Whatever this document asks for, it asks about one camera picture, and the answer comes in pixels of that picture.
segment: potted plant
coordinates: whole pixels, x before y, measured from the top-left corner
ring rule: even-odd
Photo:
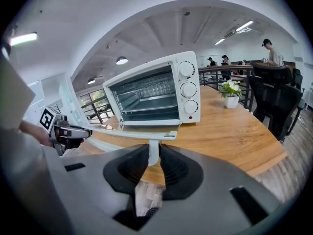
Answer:
[[[225,106],[229,109],[236,108],[239,98],[242,97],[242,91],[239,87],[240,82],[232,81],[223,82],[223,87],[219,89],[219,93],[224,98]]]

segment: ceiling light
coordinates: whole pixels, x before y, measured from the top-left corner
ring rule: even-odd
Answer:
[[[96,81],[96,80],[94,80],[94,78],[90,78],[90,79],[88,80],[88,84],[93,84],[95,81]]]
[[[221,42],[223,42],[225,40],[225,38],[222,38],[221,40],[219,40],[215,45],[220,44]]]
[[[246,24],[244,24],[243,26],[240,26],[238,29],[236,29],[236,31],[240,31],[240,30],[242,30],[243,28],[246,28],[248,25],[250,25],[252,23],[253,23],[253,21],[249,21]]]
[[[36,39],[37,39],[37,33],[36,32],[22,35],[22,36],[18,36],[18,37],[12,37],[12,38],[10,38],[10,46],[14,46],[14,45],[18,45],[21,43],[33,41]]]
[[[237,34],[240,34],[240,33],[244,33],[244,32],[249,32],[249,31],[251,31],[251,30],[252,30],[251,28],[246,27],[246,28],[243,28],[242,30],[237,31],[236,33],[237,33]]]
[[[125,63],[128,62],[128,59],[126,57],[119,57],[117,60],[116,60],[116,64],[117,65],[123,65]]]

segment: oven control knob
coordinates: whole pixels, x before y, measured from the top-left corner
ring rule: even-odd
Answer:
[[[190,97],[196,94],[197,88],[193,83],[185,83],[180,89],[180,93],[185,97]]]
[[[184,103],[184,110],[188,114],[193,114],[198,109],[198,104],[194,100],[189,100]]]
[[[180,74],[184,77],[190,77],[194,73],[194,67],[189,62],[182,62],[178,65]]]

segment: wooden floor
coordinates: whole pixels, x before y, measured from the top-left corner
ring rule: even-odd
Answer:
[[[268,171],[255,177],[257,181],[268,188],[281,202],[296,196],[302,189],[313,161],[313,112],[302,111],[291,133],[283,146],[288,156]],[[73,150],[66,156],[81,156],[90,154],[90,144],[83,144],[82,149]],[[93,148],[92,153],[101,153]],[[136,211],[138,216],[144,216],[152,207],[160,207],[164,186],[140,181],[136,187]]]

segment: person's hand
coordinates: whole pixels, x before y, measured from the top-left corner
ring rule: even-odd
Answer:
[[[20,124],[20,130],[24,133],[32,135],[40,144],[53,147],[49,134],[43,128],[26,121],[22,121]]]

